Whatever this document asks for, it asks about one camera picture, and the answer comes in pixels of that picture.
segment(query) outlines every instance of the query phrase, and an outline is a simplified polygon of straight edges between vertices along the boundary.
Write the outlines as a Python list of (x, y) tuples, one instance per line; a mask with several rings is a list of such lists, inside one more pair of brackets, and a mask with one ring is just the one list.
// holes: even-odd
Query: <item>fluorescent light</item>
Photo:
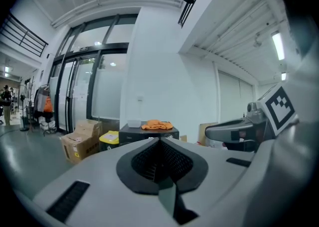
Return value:
[(272, 35), (272, 37), (277, 50), (278, 59), (279, 60), (285, 59), (284, 46), (283, 46), (283, 41), (281, 39), (280, 33), (276, 32), (275, 34)]

